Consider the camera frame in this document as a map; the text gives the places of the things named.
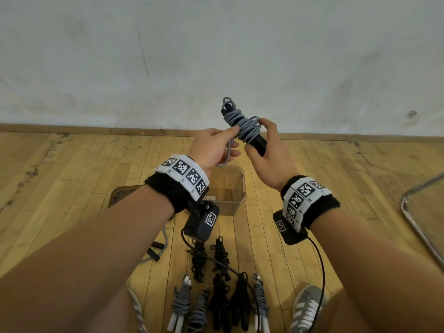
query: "left hand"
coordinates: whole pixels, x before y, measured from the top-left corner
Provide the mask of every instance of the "left hand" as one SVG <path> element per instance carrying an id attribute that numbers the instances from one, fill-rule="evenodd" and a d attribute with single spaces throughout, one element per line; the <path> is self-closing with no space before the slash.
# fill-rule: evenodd
<path id="1" fill-rule="evenodd" d="M 228 152 L 227 143 L 238 133 L 239 126 L 230 127 L 225 131 L 216 128 L 204 129 L 194 138 L 190 149 L 190 157 L 209 175 L 209 171 L 214 165 L 225 162 Z M 241 154 L 240 151 L 233 149 L 238 146 L 238 142 L 231 144 L 228 161 Z"/>

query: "forearm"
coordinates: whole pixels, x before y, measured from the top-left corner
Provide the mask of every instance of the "forearm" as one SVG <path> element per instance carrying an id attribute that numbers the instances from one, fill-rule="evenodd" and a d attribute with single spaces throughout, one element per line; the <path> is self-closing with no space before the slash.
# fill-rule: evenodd
<path id="1" fill-rule="evenodd" d="M 441 332 L 444 277 L 341 209 L 310 227 L 347 294 L 378 332 Z"/>
<path id="2" fill-rule="evenodd" d="M 145 185 L 60 235 L 0 280 L 0 327 L 80 329 L 122 287 L 173 212 Z"/>

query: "metal chair leg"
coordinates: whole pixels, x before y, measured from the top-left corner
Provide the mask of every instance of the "metal chair leg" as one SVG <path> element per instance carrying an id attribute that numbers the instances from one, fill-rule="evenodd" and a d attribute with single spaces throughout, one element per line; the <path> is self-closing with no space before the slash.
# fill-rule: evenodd
<path id="1" fill-rule="evenodd" d="M 444 179 L 444 172 L 442 172 L 441 174 L 438 174 L 435 177 L 407 190 L 401 196 L 401 200 L 400 200 L 401 212 L 404 214 L 405 218 L 407 218 L 410 225 L 413 227 L 413 229 L 419 235 L 421 240 L 424 242 L 425 246 L 427 246 L 428 250 L 431 252 L 433 257 L 436 259 L 436 261 L 438 262 L 438 264 L 440 265 L 442 270 L 444 270 L 444 257 L 438 251 L 436 246 L 434 246 L 434 244 L 432 242 L 430 242 L 430 240 L 427 238 L 427 236 L 422 231 L 419 224 L 413 219 L 412 215 L 409 213 L 408 208 L 407 208 L 407 201 L 410 196 L 412 196 L 416 193 L 419 193 L 421 190 L 424 190 L 427 187 L 430 187 L 431 185 L 433 185 L 443 179 Z"/>

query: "white wall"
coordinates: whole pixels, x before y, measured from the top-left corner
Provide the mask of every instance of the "white wall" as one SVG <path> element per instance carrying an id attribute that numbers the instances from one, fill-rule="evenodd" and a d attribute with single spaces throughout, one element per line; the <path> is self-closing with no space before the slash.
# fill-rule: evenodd
<path id="1" fill-rule="evenodd" d="M 282 132 L 444 135 L 443 13 L 444 0 L 0 0 L 0 121 L 225 127 L 230 96 Z"/>

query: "baseboard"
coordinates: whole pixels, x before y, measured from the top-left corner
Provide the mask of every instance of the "baseboard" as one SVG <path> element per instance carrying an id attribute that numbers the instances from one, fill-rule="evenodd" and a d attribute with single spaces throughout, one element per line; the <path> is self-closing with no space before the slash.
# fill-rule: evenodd
<path id="1" fill-rule="evenodd" d="M 194 129 L 146 129 L 88 126 L 54 126 L 0 124 L 1 132 L 28 133 L 76 133 L 76 134 L 125 134 L 125 135 L 164 135 L 172 137 L 193 137 Z M 327 133 L 280 133 L 281 139 L 288 140 L 334 140 L 334 141 L 392 141 L 392 142 L 444 142 L 444 137 L 420 137 L 408 135 L 369 135 L 369 134 L 327 134 Z"/>

